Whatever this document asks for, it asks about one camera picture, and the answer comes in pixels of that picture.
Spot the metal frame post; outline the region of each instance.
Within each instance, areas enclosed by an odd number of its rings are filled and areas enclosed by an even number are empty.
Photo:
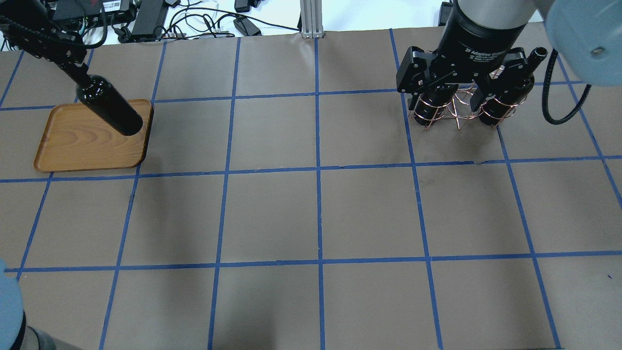
[[[300,20],[305,39],[324,37],[322,26],[322,0],[300,0]]]

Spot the grid square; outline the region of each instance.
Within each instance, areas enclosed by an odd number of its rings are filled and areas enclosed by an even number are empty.
[[[214,350],[320,348],[316,265],[222,268]]]
[[[562,125],[551,125],[542,116],[542,87],[534,87],[527,101],[503,121],[501,130],[510,158],[596,156],[596,149],[581,116]],[[575,105],[567,85],[552,85],[550,112],[559,119]]]
[[[104,349],[206,349],[212,268],[121,271]]]
[[[505,164],[417,168],[431,255],[529,253]]]
[[[411,161],[397,93],[321,96],[320,140],[323,166]]]
[[[324,265],[324,303],[327,349],[437,348],[425,263]]]
[[[0,179],[48,177],[35,171],[37,154],[49,110],[0,111]]]
[[[538,261],[561,345],[567,349],[619,349],[622,257]]]
[[[141,173],[224,171],[230,101],[158,103]]]
[[[584,85],[573,85],[577,97],[580,97]],[[620,142],[620,130],[622,130],[621,87],[592,87],[590,94],[583,104],[585,118],[588,120],[594,137],[598,141],[604,155],[621,155],[622,142]]]
[[[132,180],[54,182],[27,267],[114,265]]]
[[[317,259],[315,171],[229,177],[222,262]]]
[[[161,56],[160,43],[104,45],[95,50],[89,73],[108,79],[127,100],[151,100]]]
[[[27,272],[19,279],[28,325],[80,349],[97,349],[112,271]]]
[[[315,166],[315,99],[237,100],[231,169]]]
[[[300,34],[243,37],[236,95],[313,92],[314,57],[313,40]]]
[[[531,259],[433,262],[443,345],[555,347]]]
[[[44,191],[45,182],[0,184],[0,258],[9,268],[22,263]]]
[[[76,83],[55,64],[25,52],[2,107],[73,103],[75,87]]]
[[[223,176],[140,179],[124,265],[216,262]]]
[[[21,52],[0,53],[0,99],[2,98],[2,94],[4,94],[6,85],[11,79],[11,74],[15,69],[15,64],[17,64],[17,60],[19,60],[20,54]]]
[[[417,162],[474,161],[503,159],[497,131],[479,120],[471,120],[457,130],[454,120],[441,120],[426,130],[408,119],[412,149]]]
[[[180,40],[167,44],[156,97],[231,96],[236,46],[235,40]]]
[[[622,249],[622,215],[601,161],[513,164],[534,248]]]
[[[423,256],[411,168],[322,172],[324,258]]]
[[[329,32],[318,45],[320,91],[395,88],[389,31]]]

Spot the power adapter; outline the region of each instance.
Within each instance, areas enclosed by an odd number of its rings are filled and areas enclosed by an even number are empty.
[[[254,37],[261,35],[261,31],[255,26],[248,18],[236,18],[233,20],[233,25],[239,30],[245,37]]]
[[[233,7],[237,13],[249,12],[251,10],[251,6],[257,7],[260,2],[261,0],[235,0],[235,5]]]

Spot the wooden tray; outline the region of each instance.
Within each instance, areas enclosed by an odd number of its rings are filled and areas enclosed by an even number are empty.
[[[123,136],[81,103],[56,106],[47,120],[34,167],[37,171],[132,168],[147,153],[153,106],[130,100],[142,117],[138,134]]]

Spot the blue tape line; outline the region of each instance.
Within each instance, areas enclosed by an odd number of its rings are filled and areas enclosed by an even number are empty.
[[[320,161],[320,54],[318,38],[313,40],[313,61],[315,64],[315,166],[317,190],[317,259],[318,259],[318,306],[320,315],[320,350],[326,349],[324,313],[324,253],[322,239],[322,162]]]
[[[175,103],[175,102],[200,102],[200,101],[219,101],[230,100],[231,97],[195,97],[195,98],[168,98],[164,100],[155,100],[154,103]]]
[[[395,37],[393,35],[393,29],[389,29],[389,35],[391,37],[391,47],[393,48],[393,58],[395,59],[396,70],[399,69],[399,60],[397,57],[397,47],[395,45]],[[436,300],[436,291],[434,288],[434,276],[432,273],[432,262],[430,260],[430,250],[428,248],[427,243],[427,233],[425,231],[425,222],[424,222],[424,210],[421,204],[421,192],[419,188],[419,178],[417,176],[417,166],[415,163],[415,154],[412,149],[412,140],[411,140],[411,129],[408,124],[408,112],[406,112],[406,100],[404,99],[404,95],[401,94],[402,99],[402,114],[404,117],[404,127],[406,129],[406,140],[408,142],[408,152],[411,157],[411,166],[412,166],[412,179],[415,185],[415,196],[417,198],[417,211],[419,213],[419,226],[421,228],[421,240],[423,243],[424,254],[425,254],[425,269],[427,270],[428,276],[428,285],[430,287],[430,301],[432,303],[432,315],[434,317],[434,328],[436,330],[436,340],[440,350],[443,350],[443,337],[440,329],[440,320],[439,320],[439,309]]]
[[[358,263],[401,263],[401,262],[433,262],[440,261],[464,261],[464,260],[504,260],[537,258],[564,258],[564,257],[607,257],[622,255],[622,250],[591,250],[579,252],[548,252],[548,253],[517,253],[517,254],[489,254],[489,255],[439,255],[426,257],[386,257],[386,258],[333,258],[322,259],[324,265],[358,264]],[[236,267],[266,267],[266,266],[291,266],[291,265],[317,265],[320,261],[311,260],[273,260],[255,262],[220,262],[220,268]],[[176,270],[184,268],[215,268],[216,263],[186,263],[186,264],[161,264],[161,265],[121,265],[119,271],[141,270]],[[117,266],[67,266],[67,267],[24,267],[22,272],[78,272],[78,271],[114,271]],[[5,272],[18,272],[17,268],[7,268]]]
[[[604,156],[604,159],[622,159],[622,155]],[[549,163],[549,162],[566,162],[566,161],[593,161],[600,160],[599,156],[585,156],[585,157],[561,157],[561,158],[519,158],[509,159],[508,161],[514,163]],[[489,161],[474,162],[474,161],[439,161],[439,162],[415,162],[415,165],[419,167],[427,166],[459,166],[459,165],[476,165],[476,164],[505,164],[503,159],[493,159]],[[343,170],[343,169],[376,169],[376,168],[408,168],[412,166],[410,163],[394,163],[394,164],[357,164],[357,165],[328,165],[322,166],[322,171],[331,170]],[[229,174],[256,174],[256,173],[288,173],[296,171],[315,171],[317,167],[300,167],[300,168],[270,168],[270,169],[243,169],[243,170],[230,170]],[[175,176],[209,176],[209,175],[224,175],[224,171],[193,171],[184,173],[147,173],[138,175],[139,178],[147,177],[175,177]],[[51,181],[110,181],[110,180],[127,180],[133,179],[134,175],[116,175],[116,176],[77,176],[77,177],[57,177],[54,176]],[[0,179],[2,183],[19,183],[19,182],[46,182],[47,178],[27,178],[27,179]]]
[[[38,179],[2,179],[0,180],[0,184],[13,184],[20,182],[47,182],[47,178],[42,177]]]
[[[236,96],[238,100],[248,100],[250,98],[278,98],[278,97],[299,97],[299,96],[313,96],[314,92],[299,92],[299,93],[274,93],[271,95],[246,95]]]
[[[56,106],[30,106],[30,107],[5,107],[0,111],[32,111],[32,110],[51,110]]]
[[[525,238],[527,238],[527,245],[529,246],[530,256],[532,257],[532,262],[534,264],[534,270],[536,271],[536,278],[538,280],[538,285],[540,287],[540,293],[542,294],[542,302],[544,303],[544,309],[546,310],[547,318],[549,319],[549,326],[551,335],[553,335],[553,341],[555,342],[555,346],[557,349],[560,349],[559,336],[557,334],[557,327],[555,327],[555,320],[553,319],[553,313],[550,309],[549,297],[547,296],[546,289],[544,288],[544,281],[542,279],[542,273],[540,272],[540,265],[538,264],[538,259],[536,256],[536,251],[534,249],[534,244],[531,239],[531,233],[529,231],[529,226],[527,224],[527,218],[525,217],[525,211],[522,207],[521,195],[518,192],[518,187],[516,185],[516,179],[514,178],[514,172],[512,170],[512,165],[508,158],[508,150],[506,149],[505,142],[503,141],[503,134],[501,133],[501,127],[497,127],[497,133],[499,134],[499,140],[501,142],[501,149],[503,150],[503,158],[506,160],[506,166],[508,168],[508,174],[510,182],[512,183],[512,189],[514,191],[514,197],[516,198],[516,205],[518,206],[518,211],[521,215],[522,227],[525,231]]]
[[[80,272],[80,271],[114,271],[114,266],[58,266],[58,267],[25,267],[23,272]]]
[[[425,262],[426,257],[393,257],[393,258],[342,258],[324,259],[324,264],[346,264],[346,263],[397,263],[397,262]]]
[[[557,57],[557,61],[559,63],[560,68],[562,69],[562,73],[564,74],[564,78],[566,79],[568,88],[570,89],[570,93],[572,94],[572,98],[575,100],[575,103],[578,103],[579,100],[577,98],[577,94],[575,92],[574,86],[572,86],[572,84],[570,83],[570,79],[568,78],[568,73],[566,72],[564,63],[562,62],[562,59],[559,56]],[[616,181],[613,178],[613,175],[611,174],[609,165],[605,161],[605,157],[603,157],[603,152],[600,149],[600,145],[598,144],[598,141],[596,140],[596,136],[594,135],[594,132],[592,131],[592,128],[587,121],[587,117],[585,116],[585,113],[583,112],[583,108],[579,109],[579,114],[581,115],[581,119],[583,120],[583,124],[585,124],[585,128],[587,129],[587,132],[590,134],[592,143],[594,144],[594,148],[596,149],[596,152],[598,153],[598,157],[603,162],[605,174],[607,175],[607,178],[609,179],[609,183],[611,184],[611,188],[616,196],[616,199],[618,200],[618,205],[620,206],[620,208],[622,208],[622,196],[620,194],[620,190],[618,189],[618,185],[616,184]]]
[[[275,169],[255,169],[255,170],[231,170],[230,174],[262,174],[262,173],[289,173],[292,171],[314,171],[315,167],[301,168],[275,168]]]
[[[50,173],[47,177],[47,183],[45,184],[45,190],[43,191],[43,196],[41,197],[41,202],[39,202],[39,208],[37,209],[37,215],[35,215],[35,220],[32,223],[32,228],[30,229],[30,235],[28,236],[28,241],[26,243],[26,249],[24,249],[24,254],[22,255],[22,261],[19,265],[19,270],[17,271],[17,280],[22,276],[24,271],[24,266],[26,265],[26,259],[28,259],[28,253],[30,252],[30,247],[32,246],[32,240],[35,237],[35,232],[37,231],[37,226],[39,224],[39,219],[41,218],[41,212],[43,211],[43,205],[45,204],[45,198],[47,197],[47,193],[50,190],[51,178],[54,176],[54,173]]]
[[[224,171],[194,171],[188,173],[161,173],[161,174],[140,174],[139,178],[148,177],[176,177],[176,176],[206,176],[206,175],[224,175]]]
[[[487,255],[446,255],[430,257],[433,262],[451,262],[461,260],[502,260],[502,259],[523,259],[531,258],[530,253],[524,254],[487,254]]]
[[[132,208],[134,207],[134,196],[136,195],[136,188],[138,187],[138,174],[140,173],[140,171],[141,171],[141,165],[139,164],[136,167],[136,173],[134,174],[134,184],[132,185],[132,192],[130,193],[130,196],[129,196],[128,210],[126,211],[126,214],[125,214],[123,231],[121,232],[119,252],[117,253],[116,265],[114,267],[113,284],[112,284],[112,287],[110,288],[110,295],[108,296],[108,306],[106,307],[106,316],[104,317],[104,325],[101,330],[100,346],[99,346],[100,350],[103,350],[104,343],[106,342],[106,334],[108,332],[108,323],[110,321],[110,314],[112,313],[112,309],[113,309],[114,294],[116,293],[116,285],[119,279],[121,260],[123,258],[123,250],[125,248],[126,237],[128,236],[129,219],[132,214]]]
[[[17,69],[19,68],[19,64],[22,62],[22,57],[24,56],[24,51],[19,54],[19,58],[17,59],[17,63],[15,63],[15,68],[13,68],[13,73],[11,73],[11,77],[9,78],[9,82],[6,84],[6,88],[4,89],[4,93],[2,93],[2,98],[0,98],[0,107],[4,103],[4,99],[6,95],[9,93],[9,89],[11,88],[11,84],[13,83],[13,79],[15,78],[15,74],[17,73]]]
[[[160,264],[160,265],[126,265],[120,266],[121,271],[137,270],[180,270],[185,268],[214,268],[215,263],[181,263],[181,264]]]
[[[208,333],[207,348],[211,350],[214,342],[214,324],[216,321],[216,300],[218,298],[218,279],[220,276],[220,260],[223,251],[223,231],[225,229],[225,209],[227,202],[227,190],[229,185],[229,167],[231,164],[231,143],[233,141],[233,118],[235,113],[236,89],[238,87],[239,47],[240,38],[236,44],[235,65],[233,69],[233,88],[231,91],[231,111],[229,115],[229,135],[227,139],[227,156],[225,161],[225,178],[223,181],[223,197],[220,204],[220,223],[218,224],[218,245],[216,247],[216,266],[214,269],[214,283],[211,293],[210,328]]]
[[[160,63],[158,64],[157,74],[155,75],[154,91],[151,94],[151,103],[156,100],[157,87],[160,85],[160,75],[162,74],[162,66],[164,65],[164,55],[166,54],[166,41],[162,44],[162,53],[160,54]]]
[[[394,88],[381,88],[372,90],[346,90],[346,91],[318,91],[319,95],[355,95],[357,93],[383,93],[383,92],[396,92]]]
[[[342,169],[377,169],[377,168],[408,168],[410,163],[395,164],[360,164],[360,165],[330,165],[322,166],[322,170],[342,170]]]

